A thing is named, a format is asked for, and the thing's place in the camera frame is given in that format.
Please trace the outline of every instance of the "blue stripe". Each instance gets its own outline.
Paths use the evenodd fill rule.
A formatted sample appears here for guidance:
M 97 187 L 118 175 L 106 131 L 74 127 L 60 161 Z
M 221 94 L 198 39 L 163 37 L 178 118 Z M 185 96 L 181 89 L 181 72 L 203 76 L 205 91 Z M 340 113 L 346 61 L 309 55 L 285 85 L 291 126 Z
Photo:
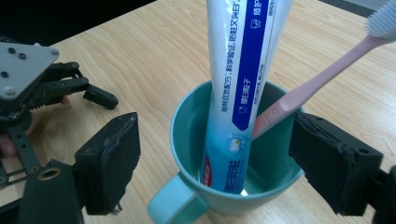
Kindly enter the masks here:
M 254 0 L 247 1 L 241 61 L 233 105 L 233 124 L 241 131 L 248 128 L 262 55 L 268 0 L 260 0 L 260 3 L 261 15 L 254 15 Z

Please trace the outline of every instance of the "cup rim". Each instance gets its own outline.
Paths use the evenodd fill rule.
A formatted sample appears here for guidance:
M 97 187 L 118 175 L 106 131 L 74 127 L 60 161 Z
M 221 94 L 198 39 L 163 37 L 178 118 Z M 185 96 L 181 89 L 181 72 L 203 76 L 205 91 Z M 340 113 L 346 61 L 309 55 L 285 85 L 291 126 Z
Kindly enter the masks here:
M 300 169 L 300 171 L 293 176 L 290 181 L 287 184 L 282 184 L 281 186 L 279 186 L 278 188 L 275 189 L 270 189 L 267 190 L 265 192 L 262 193 L 255 193 L 255 194 L 248 194 L 246 196 L 241 195 L 241 194 L 231 194 L 231 193 L 226 193 L 226 192 L 222 192 L 216 189 L 212 189 L 208 186 L 205 186 L 204 184 L 200 183 L 198 180 L 196 180 L 195 178 L 193 178 L 189 172 L 187 172 L 187 170 L 183 167 L 183 165 L 181 164 L 180 160 L 178 159 L 176 150 L 175 150 L 175 144 L 174 144 L 174 138 L 173 138 L 173 132 L 174 132 L 174 124 L 175 124 L 175 119 L 177 116 L 177 112 L 178 110 L 181 108 L 182 104 L 184 101 L 186 101 L 187 98 L 189 98 L 189 96 L 195 92 L 197 89 L 201 88 L 204 85 L 207 85 L 208 83 L 210 83 L 211 81 L 208 80 L 200 85 L 198 85 L 197 87 L 195 87 L 194 89 L 192 89 L 191 91 L 189 91 L 189 93 L 187 93 L 186 96 L 183 97 L 183 99 L 180 101 L 180 103 L 178 104 L 175 113 L 172 117 L 172 121 L 171 121 L 171 129 L 170 129 L 170 144 L 171 144 L 171 148 L 172 148 L 172 154 L 174 157 L 174 160 L 177 164 L 177 167 L 180 170 L 180 173 L 182 173 L 182 177 L 183 178 L 187 178 L 189 180 L 189 183 L 194 185 L 196 188 L 198 188 L 197 191 L 202 190 L 202 191 L 206 191 L 208 193 L 212 193 L 212 194 L 217 194 L 221 197 L 227 197 L 230 199 L 237 199 L 237 200 L 252 200 L 252 199 L 260 199 L 262 197 L 268 197 L 268 196 L 272 196 L 272 195 L 277 195 L 278 193 L 282 192 L 283 190 L 287 189 L 288 187 L 290 187 L 291 185 L 293 185 L 304 173 L 304 171 L 302 169 Z M 270 82 L 270 81 L 266 81 L 266 83 L 286 92 L 285 89 L 283 89 L 282 87 L 278 86 L 277 84 Z

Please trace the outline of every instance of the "toothbrush head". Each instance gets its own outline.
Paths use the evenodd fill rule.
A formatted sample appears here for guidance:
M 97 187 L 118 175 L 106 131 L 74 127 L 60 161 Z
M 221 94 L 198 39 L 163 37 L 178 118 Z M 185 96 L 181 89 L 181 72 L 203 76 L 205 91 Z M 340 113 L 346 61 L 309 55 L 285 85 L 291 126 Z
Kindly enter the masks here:
M 396 41 L 396 0 L 388 1 L 367 21 L 366 29 L 369 35 Z

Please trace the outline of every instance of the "table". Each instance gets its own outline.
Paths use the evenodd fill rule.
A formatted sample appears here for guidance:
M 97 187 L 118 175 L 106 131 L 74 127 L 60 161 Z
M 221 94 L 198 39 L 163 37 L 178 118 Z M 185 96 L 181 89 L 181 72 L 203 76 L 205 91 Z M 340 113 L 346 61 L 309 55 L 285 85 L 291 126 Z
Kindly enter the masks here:
M 74 153 L 112 118 L 136 111 L 142 156 L 117 216 L 89 217 L 86 223 L 150 223 L 147 205 L 178 172 L 169 144 L 171 118 L 180 100 L 210 79 L 205 0 L 158 0 L 55 44 L 58 62 L 78 62 L 90 82 L 114 93 L 115 110 L 82 99 L 36 111 L 41 122 L 31 135 L 43 165 L 50 158 L 74 163 Z M 307 81 L 351 49 L 365 35 L 365 19 L 316 0 L 295 0 L 268 79 L 286 90 Z M 309 102 L 308 113 L 323 117 L 396 164 L 396 45 L 375 49 L 348 68 Z M 15 165 L 13 160 L 5 161 Z M 23 185 L 0 192 L 5 204 Z M 240 217 L 210 210 L 197 223 L 369 223 L 342 217 L 300 178 L 285 193 Z

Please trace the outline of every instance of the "toothpaste tube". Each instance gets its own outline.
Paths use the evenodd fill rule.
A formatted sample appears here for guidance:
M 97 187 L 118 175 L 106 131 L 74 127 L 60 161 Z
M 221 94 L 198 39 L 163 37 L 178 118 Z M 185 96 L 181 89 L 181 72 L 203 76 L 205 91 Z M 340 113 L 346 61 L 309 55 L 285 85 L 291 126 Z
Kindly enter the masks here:
M 257 108 L 292 0 L 207 0 L 212 96 L 200 181 L 243 190 Z

